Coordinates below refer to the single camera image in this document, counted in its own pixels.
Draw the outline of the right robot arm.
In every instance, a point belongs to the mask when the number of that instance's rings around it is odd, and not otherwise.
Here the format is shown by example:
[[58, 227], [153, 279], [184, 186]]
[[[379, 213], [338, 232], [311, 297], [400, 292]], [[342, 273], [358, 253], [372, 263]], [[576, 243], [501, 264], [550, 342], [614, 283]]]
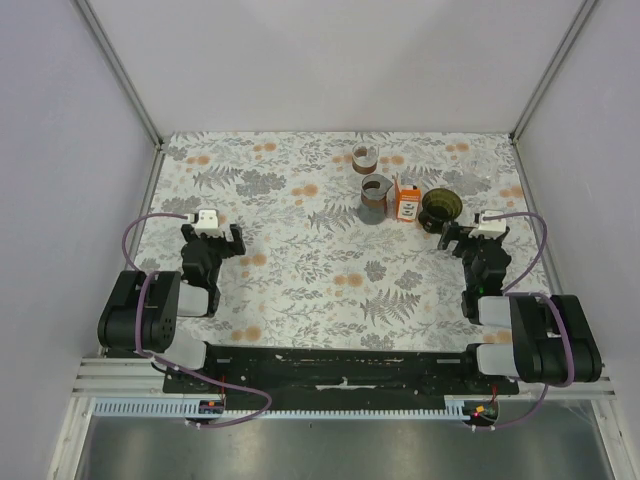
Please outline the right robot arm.
[[462, 262], [465, 289], [463, 316], [476, 325], [507, 328], [510, 350], [476, 348], [477, 359], [458, 368], [467, 392], [483, 392], [497, 376], [516, 376], [526, 383], [568, 385], [600, 379], [603, 362], [579, 299], [574, 295], [508, 292], [503, 286], [512, 257], [503, 249], [509, 227], [495, 231], [449, 221], [438, 243]]

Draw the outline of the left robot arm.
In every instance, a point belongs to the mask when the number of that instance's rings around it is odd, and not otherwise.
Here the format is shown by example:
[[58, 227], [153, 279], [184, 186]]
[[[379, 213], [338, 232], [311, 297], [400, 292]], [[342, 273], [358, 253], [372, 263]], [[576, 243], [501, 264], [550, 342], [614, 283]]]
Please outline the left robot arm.
[[193, 224], [184, 224], [181, 230], [185, 239], [182, 270], [121, 272], [99, 319], [97, 335], [108, 350], [187, 368], [188, 384], [206, 393], [219, 384], [220, 368], [206, 359], [204, 341], [178, 330], [177, 319], [215, 315], [223, 262], [245, 255], [246, 246], [238, 224], [230, 226], [230, 238]]

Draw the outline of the orange coffee filter box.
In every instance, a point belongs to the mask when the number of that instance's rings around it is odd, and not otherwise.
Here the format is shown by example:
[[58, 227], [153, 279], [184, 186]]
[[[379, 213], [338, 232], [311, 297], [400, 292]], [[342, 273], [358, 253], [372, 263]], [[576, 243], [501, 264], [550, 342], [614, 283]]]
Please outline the orange coffee filter box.
[[421, 204], [421, 190], [417, 185], [404, 184], [394, 176], [394, 213], [397, 221], [414, 222]]

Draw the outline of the green glass coffee dripper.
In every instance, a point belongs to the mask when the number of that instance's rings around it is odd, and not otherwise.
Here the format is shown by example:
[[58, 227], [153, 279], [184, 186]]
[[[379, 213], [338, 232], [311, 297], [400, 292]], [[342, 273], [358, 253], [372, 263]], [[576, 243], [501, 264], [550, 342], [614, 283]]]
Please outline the green glass coffee dripper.
[[455, 192], [435, 188], [423, 196], [418, 222], [427, 233], [441, 234], [444, 224], [456, 220], [462, 210], [462, 200]]

